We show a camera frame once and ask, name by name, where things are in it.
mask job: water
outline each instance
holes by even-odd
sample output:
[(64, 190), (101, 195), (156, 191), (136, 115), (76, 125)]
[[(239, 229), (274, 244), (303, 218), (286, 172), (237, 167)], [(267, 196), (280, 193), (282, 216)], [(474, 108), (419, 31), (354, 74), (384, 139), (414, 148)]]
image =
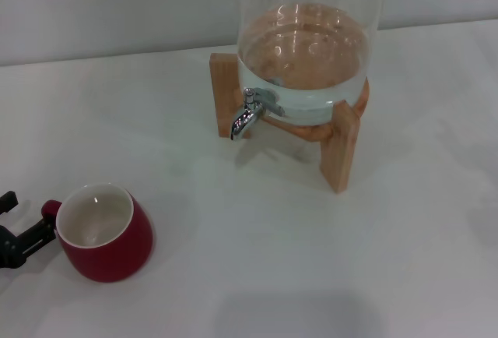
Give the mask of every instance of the water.
[(354, 105), (366, 78), (368, 43), (361, 26), (325, 5), (285, 5), (256, 19), (239, 40), (244, 87), (269, 88), (286, 121), (330, 121), (338, 100)]

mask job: white wall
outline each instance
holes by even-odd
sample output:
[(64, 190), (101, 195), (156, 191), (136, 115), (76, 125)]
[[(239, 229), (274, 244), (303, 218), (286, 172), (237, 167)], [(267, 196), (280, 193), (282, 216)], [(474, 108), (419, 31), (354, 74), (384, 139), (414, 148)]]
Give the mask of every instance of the white wall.
[[(386, 0), (381, 27), (498, 17), (498, 0)], [(0, 0), (0, 65), (231, 44), (237, 0)]]

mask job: mug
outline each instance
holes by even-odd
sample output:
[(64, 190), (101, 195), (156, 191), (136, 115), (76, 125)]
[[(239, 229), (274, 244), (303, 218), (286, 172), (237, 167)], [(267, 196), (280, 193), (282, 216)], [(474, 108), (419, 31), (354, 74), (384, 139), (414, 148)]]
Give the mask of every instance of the mug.
[(41, 214), (46, 220), (55, 218), (65, 254), (91, 280), (123, 280), (139, 270), (152, 251), (149, 219), (130, 193), (119, 186), (84, 186), (62, 203), (46, 202)]

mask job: tap handle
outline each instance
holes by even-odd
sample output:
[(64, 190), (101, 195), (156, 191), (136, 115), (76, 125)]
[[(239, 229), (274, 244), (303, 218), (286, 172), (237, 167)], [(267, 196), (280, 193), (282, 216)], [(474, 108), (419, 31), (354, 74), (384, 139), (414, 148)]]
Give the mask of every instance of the tap handle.
[(267, 89), (259, 87), (244, 89), (244, 106), (250, 110), (254, 110), (256, 103), (259, 103), (267, 111), (276, 114), (277, 116), (285, 116), (285, 111), (277, 104), (277, 96)]

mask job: mug handle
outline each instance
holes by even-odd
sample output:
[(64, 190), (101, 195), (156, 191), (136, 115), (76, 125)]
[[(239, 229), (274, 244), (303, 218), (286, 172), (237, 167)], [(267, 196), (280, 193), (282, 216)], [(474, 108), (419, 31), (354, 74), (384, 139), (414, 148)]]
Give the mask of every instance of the mug handle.
[(55, 224), (55, 217), (57, 217), (57, 212), (61, 208), (62, 203), (57, 200), (49, 200), (41, 207), (41, 216), (47, 220), (52, 221)]

